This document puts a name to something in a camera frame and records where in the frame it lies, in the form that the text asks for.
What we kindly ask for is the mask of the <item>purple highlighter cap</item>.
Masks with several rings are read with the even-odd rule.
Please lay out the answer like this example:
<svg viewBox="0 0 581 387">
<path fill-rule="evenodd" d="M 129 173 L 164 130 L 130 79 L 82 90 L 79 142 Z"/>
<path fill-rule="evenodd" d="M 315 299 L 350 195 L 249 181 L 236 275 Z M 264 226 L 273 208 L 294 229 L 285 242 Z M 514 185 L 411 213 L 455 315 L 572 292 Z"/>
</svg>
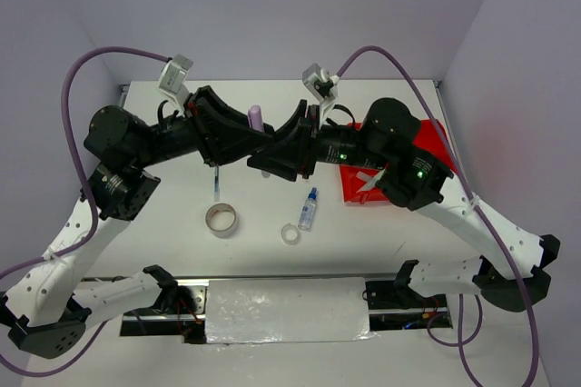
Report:
<svg viewBox="0 0 581 387">
<path fill-rule="evenodd" d="M 259 105 L 253 105 L 250 107 L 247 113 L 249 126 L 252 130 L 264 132 L 264 123 L 261 115 L 261 107 Z"/>
</svg>

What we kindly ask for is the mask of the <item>blue pen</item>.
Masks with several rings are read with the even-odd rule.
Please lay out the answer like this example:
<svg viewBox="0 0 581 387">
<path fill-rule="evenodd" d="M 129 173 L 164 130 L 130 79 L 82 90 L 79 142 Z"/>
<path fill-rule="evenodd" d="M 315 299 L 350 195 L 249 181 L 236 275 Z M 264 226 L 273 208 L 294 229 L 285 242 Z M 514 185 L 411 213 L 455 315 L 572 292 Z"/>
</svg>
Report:
<svg viewBox="0 0 581 387">
<path fill-rule="evenodd" d="M 213 199 L 214 202 L 218 203 L 221 198 L 221 189 L 220 189 L 220 167 L 214 167 L 214 179 L 213 179 Z"/>
</svg>

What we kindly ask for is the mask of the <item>blue spray bottle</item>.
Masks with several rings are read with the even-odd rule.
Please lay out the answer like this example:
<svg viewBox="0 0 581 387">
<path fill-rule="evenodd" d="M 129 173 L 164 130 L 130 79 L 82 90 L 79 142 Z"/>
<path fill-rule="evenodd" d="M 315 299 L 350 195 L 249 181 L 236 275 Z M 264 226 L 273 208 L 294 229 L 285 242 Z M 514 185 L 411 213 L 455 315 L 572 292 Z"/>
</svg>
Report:
<svg viewBox="0 0 581 387">
<path fill-rule="evenodd" d="M 312 227 L 314 214 L 317 206 L 317 196 L 318 189 L 316 187 L 312 187 L 300 212 L 298 227 L 302 231 L 309 231 L 310 228 Z"/>
</svg>

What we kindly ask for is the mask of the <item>small clear tape roll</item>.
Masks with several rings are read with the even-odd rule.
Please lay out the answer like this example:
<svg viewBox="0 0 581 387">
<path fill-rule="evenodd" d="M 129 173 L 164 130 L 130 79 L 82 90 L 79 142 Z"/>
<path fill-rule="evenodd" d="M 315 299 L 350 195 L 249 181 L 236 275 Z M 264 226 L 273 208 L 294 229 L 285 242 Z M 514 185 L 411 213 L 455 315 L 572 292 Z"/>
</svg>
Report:
<svg viewBox="0 0 581 387">
<path fill-rule="evenodd" d="M 287 245 L 296 245 L 300 242 L 300 229 L 292 224 L 287 223 L 281 227 L 281 239 Z"/>
</svg>

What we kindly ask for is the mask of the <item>large tape roll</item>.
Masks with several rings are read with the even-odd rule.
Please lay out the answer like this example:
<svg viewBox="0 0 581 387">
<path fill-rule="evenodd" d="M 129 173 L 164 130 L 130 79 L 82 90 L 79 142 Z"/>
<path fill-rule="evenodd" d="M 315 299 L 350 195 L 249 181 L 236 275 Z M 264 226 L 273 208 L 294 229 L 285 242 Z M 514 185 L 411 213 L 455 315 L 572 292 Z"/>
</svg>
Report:
<svg viewBox="0 0 581 387">
<path fill-rule="evenodd" d="M 230 238 L 237 232 L 239 215 L 230 204 L 216 203 L 207 210 L 204 221 L 214 237 Z"/>
</svg>

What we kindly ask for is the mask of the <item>green highlighter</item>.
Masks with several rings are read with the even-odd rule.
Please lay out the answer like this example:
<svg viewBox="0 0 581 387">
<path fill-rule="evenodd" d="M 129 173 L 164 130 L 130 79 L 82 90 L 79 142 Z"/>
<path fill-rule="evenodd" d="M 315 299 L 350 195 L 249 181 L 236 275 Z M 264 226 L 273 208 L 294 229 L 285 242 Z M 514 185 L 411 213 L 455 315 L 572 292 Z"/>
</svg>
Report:
<svg viewBox="0 0 581 387">
<path fill-rule="evenodd" d="M 373 175 L 373 179 L 368 183 L 364 183 L 359 188 L 359 192 L 368 192 L 368 191 L 374 189 L 376 186 L 376 183 L 379 181 L 379 179 L 383 176 L 384 173 L 385 173 L 385 171 L 382 170 L 382 171 L 379 171 L 378 173 L 376 173 L 375 175 Z"/>
</svg>

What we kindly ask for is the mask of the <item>orange highlighter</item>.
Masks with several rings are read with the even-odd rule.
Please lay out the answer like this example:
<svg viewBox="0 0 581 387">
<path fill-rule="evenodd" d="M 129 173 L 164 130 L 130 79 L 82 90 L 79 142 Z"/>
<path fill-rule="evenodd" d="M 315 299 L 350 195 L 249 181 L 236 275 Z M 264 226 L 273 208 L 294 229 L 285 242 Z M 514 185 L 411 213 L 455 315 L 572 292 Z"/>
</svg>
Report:
<svg viewBox="0 0 581 387">
<path fill-rule="evenodd" d="M 356 177 L 364 183 L 368 183 L 373 179 L 372 175 L 365 174 L 363 172 L 357 172 Z"/>
</svg>

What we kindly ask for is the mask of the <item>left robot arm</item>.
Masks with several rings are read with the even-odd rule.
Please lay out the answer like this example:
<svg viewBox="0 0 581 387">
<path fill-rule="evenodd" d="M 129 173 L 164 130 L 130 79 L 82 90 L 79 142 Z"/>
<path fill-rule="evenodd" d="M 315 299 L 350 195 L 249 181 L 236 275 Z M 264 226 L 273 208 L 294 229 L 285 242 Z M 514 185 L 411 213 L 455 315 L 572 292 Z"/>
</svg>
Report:
<svg viewBox="0 0 581 387">
<path fill-rule="evenodd" d="M 159 186 L 151 166 L 191 153 L 209 165 L 230 164 L 265 149 L 274 136 L 272 126 L 254 129 L 209 86 L 188 94 L 181 110 L 158 114 L 155 124 L 119 106 L 99 110 L 84 140 L 98 165 L 64 228 L 1 298 L 10 341 L 52 360 L 97 323 L 141 308 L 171 311 L 184 289 L 158 265 L 89 290 L 80 282 Z"/>
</svg>

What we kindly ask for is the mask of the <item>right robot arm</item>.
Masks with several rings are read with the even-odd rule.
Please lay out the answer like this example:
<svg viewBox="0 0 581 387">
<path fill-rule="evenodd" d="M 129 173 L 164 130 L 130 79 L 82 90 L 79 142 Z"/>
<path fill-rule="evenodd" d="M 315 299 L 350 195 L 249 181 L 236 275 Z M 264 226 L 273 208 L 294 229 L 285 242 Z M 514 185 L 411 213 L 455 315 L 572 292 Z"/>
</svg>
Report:
<svg viewBox="0 0 581 387">
<path fill-rule="evenodd" d="M 289 132 L 276 133 L 248 165 L 288 181 L 309 178 L 317 163 L 380 169 L 375 186 L 392 204 L 441 224 L 478 253 L 451 263 L 404 262 L 394 282 L 401 304 L 464 293 L 520 313 L 547 297 L 551 277 L 545 268 L 557 258 L 559 240 L 525 231 L 467 193 L 458 174 L 415 145 L 421 122 L 402 102 L 375 101 L 359 128 L 317 128 L 315 112 L 311 107 L 297 115 Z"/>
</svg>

